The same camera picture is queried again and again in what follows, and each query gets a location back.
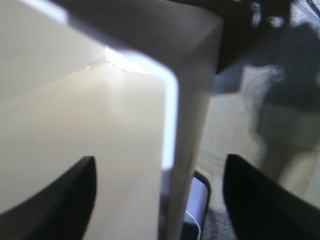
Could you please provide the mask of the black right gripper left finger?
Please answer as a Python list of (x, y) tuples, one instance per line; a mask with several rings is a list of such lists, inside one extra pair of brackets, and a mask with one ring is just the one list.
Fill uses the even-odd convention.
[(26, 201), (0, 215), (2, 240), (82, 240), (97, 195), (93, 156), (84, 156)]

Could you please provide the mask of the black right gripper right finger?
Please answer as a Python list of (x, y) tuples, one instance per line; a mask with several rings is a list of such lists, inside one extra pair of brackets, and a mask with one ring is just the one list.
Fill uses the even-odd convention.
[(228, 154), (223, 198), (239, 240), (318, 240), (320, 210)]

